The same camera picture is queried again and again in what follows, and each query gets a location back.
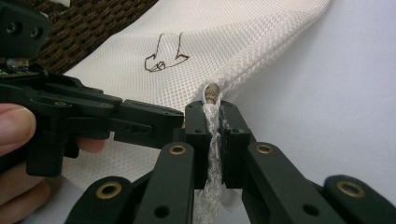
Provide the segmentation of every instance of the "finger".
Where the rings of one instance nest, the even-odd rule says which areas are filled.
[[[15,223],[43,205],[50,197],[50,186],[41,181],[32,189],[0,206],[0,223]]]
[[[0,156],[28,142],[34,133],[35,115],[30,110],[20,105],[0,104]]]
[[[104,140],[95,140],[90,138],[77,138],[77,145],[84,151],[88,152],[100,152],[105,147]]]
[[[26,174],[26,162],[5,171],[0,175],[0,206],[28,191],[43,179],[41,176]]]

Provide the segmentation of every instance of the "black bracket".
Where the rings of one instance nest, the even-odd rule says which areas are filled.
[[[204,132],[202,129],[205,127],[205,120],[202,120],[202,114],[196,116],[198,114],[197,109],[202,110],[201,102],[194,102],[186,106],[186,133],[191,133],[192,130],[197,131],[194,133]],[[331,176],[326,179],[324,187],[305,179],[279,148],[268,143],[256,142],[235,105],[221,102],[220,121],[223,182],[227,188],[243,190],[242,201],[251,223],[396,223],[396,208],[394,205],[356,178],[345,175]],[[177,140],[182,138],[180,137],[182,134],[179,133],[177,132]],[[207,140],[207,136],[201,137],[203,142]],[[196,146],[208,145],[205,142]],[[178,220],[168,217],[174,211],[173,209],[163,209],[168,207],[168,204],[184,204],[185,202],[190,204],[191,195],[181,194],[184,191],[181,191],[180,195],[172,197],[164,197],[163,194],[173,192],[172,190],[178,192],[178,188],[182,190],[180,185],[184,188],[193,186],[193,180],[190,178],[178,177],[180,170],[172,170],[178,164],[174,161],[167,161],[165,164],[162,157],[168,154],[169,149],[165,148],[164,150],[165,152],[160,155],[160,160],[153,171],[154,174],[161,173],[163,178],[159,181],[157,178],[145,177],[148,185],[151,186],[147,189],[155,190],[139,191],[143,196],[139,195],[138,198],[142,198],[141,204],[145,206],[139,208],[135,205],[131,205],[131,207],[128,207],[128,205],[119,206],[119,209],[128,210],[131,214],[137,213],[136,216],[138,217],[144,217],[142,222],[140,219],[134,219],[129,223],[190,223],[192,219],[191,206],[188,206],[187,210],[186,207],[177,210],[178,213],[189,217]],[[197,165],[201,162],[197,158],[200,156],[199,152],[196,149],[194,151],[195,157],[194,161],[190,161],[191,165],[194,164],[194,167],[203,169],[203,167]],[[191,176],[191,169],[186,169],[183,176]],[[195,173],[195,181],[202,181],[201,178],[203,177]],[[101,203],[101,201],[92,198],[96,197],[92,193],[98,188],[100,187],[94,184],[84,193],[71,212],[70,217],[79,214],[80,218],[86,218],[84,221],[90,219],[87,214],[91,214],[91,210],[97,209],[95,206]],[[107,213],[106,210],[102,210],[102,212],[101,216]],[[104,222],[87,221],[87,223]]]

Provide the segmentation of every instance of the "white surface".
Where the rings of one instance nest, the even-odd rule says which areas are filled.
[[[229,99],[256,138],[280,147],[306,178],[322,184],[329,175],[352,175],[396,204],[394,11],[395,1],[334,0]],[[233,214],[221,208],[218,223],[248,223],[236,207]],[[52,209],[69,205],[60,200]],[[63,223],[35,218],[28,223]]]

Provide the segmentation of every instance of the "folded mesh fabric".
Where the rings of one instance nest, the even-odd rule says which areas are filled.
[[[283,52],[330,0],[168,0],[111,36],[66,74],[124,99],[184,110],[208,83],[234,91]],[[64,176],[87,188],[120,175],[136,180],[159,151],[107,141],[98,155],[66,160]]]

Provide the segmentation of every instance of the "black marker drawing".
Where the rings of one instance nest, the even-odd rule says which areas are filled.
[[[182,34],[178,38],[177,35],[161,34],[155,53],[145,60],[145,69],[149,72],[159,72],[186,62],[190,56],[180,53]]]

